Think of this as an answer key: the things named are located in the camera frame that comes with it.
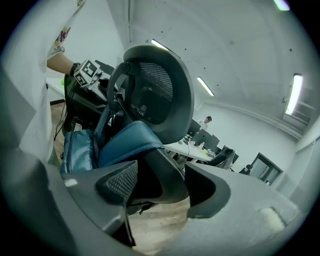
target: chair headrest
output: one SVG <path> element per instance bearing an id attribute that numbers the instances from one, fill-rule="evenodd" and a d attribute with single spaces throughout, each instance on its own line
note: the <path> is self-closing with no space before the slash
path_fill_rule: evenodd
<path id="1" fill-rule="evenodd" d="M 174 53 L 153 45 L 133 47 L 123 60 L 134 70 L 126 73 L 122 84 L 126 110 L 146 123 L 163 144 L 182 139 L 194 111 L 194 90 L 185 64 Z M 120 64 L 113 74 L 123 68 Z"/>

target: white shirt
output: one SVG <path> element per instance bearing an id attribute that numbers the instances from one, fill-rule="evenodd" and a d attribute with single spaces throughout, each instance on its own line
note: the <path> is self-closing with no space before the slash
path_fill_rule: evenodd
<path id="1" fill-rule="evenodd" d="M 51 109 L 47 98 L 47 59 L 63 52 L 70 22 L 84 0 L 43 0 L 23 17 L 0 57 L 10 80 L 1 93 L 10 132 L 5 142 L 47 162 L 53 149 Z"/>
<path id="2" fill-rule="evenodd" d="M 197 121 L 197 123 L 201 126 L 201 129 L 204 129 L 205 131 L 207 130 L 208 124 L 205 123 L 204 120 L 199 120 L 199 121 Z"/>

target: fluorescent ceiling light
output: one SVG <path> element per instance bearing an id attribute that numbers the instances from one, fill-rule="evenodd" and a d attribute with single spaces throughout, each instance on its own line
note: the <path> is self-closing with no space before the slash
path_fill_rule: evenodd
<path id="1" fill-rule="evenodd" d="M 292 113 L 295 110 L 295 107 L 299 99 L 303 80 L 304 79 L 301 74 L 295 74 L 293 76 L 293 86 L 292 86 L 291 96 L 290 96 L 288 107 L 286 108 L 286 111 L 285 111 L 287 115 L 292 115 Z"/>
<path id="2" fill-rule="evenodd" d="M 285 0 L 273 0 L 280 11 L 289 11 L 290 7 Z"/>
<path id="3" fill-rule="evenodd" d="M 161 43 L 157 42 L 157 41 L 154 40 L 154 39 L 151 40 L 151 43 L 153 43 L 154 45 L 156 45 L 156 46 L 158 46 L 158 47 L 160 47 L 160 48 L 162 48 L 162 49 L 165 49 L 165 50 L 167 50 L 167 51 L 169 50 L 168 48 L 164 47 Z"/>
<path id="4" fill-rule="evenodd" d="M 211 96 L 215 96 L 212 91 L 209 89 L 209 87 L 206 85 L 206 83 L 202 80 L 202 78 L 199 76 L 196 79 L 198 79 L 198 81 L 200 82 L 200 84 L 202 84 L 202 86 L 206 89 L 206 91 L 208 92 L 208 94 L 210 94 Z"/>

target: gray surface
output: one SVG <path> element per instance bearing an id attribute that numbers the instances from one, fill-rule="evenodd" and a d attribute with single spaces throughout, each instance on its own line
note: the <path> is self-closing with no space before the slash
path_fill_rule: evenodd
<path id="1" fill-rule="evenodd" d="M 188 219 L 184 232 L 161 255 L 270 254 L 274 248 L 257 251 L 259 248 L 255 247 L 276 235 L 259 210 L 273 207 L 289 225 L 300 213 L 298 207 L 254 177 L 199 163 L 195 165 L 225 180 L 230 186 L 231 197 L 212 218 Z"/>
<path id="2" fill-rule="evenodd" d="M 310 212 L 320 192 L 320 139 L 312 146 L 311 156 L 298 186 L 289 197 L 300 210 L 306 214 Z"/>
<path id="3" fill-rule="evenodd" d="M 85 215 L 95 225 L 110 235 L 125 222 L 125 209 L 121 205 L 106 203 L 96 192 L 95 185 L 100 178 L 125 166 L 127 163 L 124 162 L 110 167 L 62 175 L 65 181 L 69 179 L 77 181 L 77 185 L 67 188 L 68 192 Z"/>
<path id="4" fill-rule="evenodd" d="M 18 147 L 36 113 L 14 86 L 0 65 L 0 142 L 2 146 Z"/>
<path id="5" fill-rule="evenodd" d="M 68 193 L 57 168 L 52 165 L 46 167 L 53 198 L 72 233 L 78 255 L 141 255 L 106 235 L 94 225 Z"/>
<path id="6" fill-rule="evenodd" d="M 295 153 L 290 167 L 281 174 L 275 189 L 289 198 L 302 178 L 313 151 L 312 144 Z"/>

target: window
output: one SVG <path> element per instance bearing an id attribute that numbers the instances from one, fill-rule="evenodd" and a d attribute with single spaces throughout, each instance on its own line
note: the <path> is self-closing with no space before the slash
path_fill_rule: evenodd
<path id="1" fill-rule="evenodd" d="M 273 162 L 271 162 L 261 153 L 256 156 L 251 165 L 252 169 L 249 175 L 262 180 L 269 186 L 282 172 Z"/>

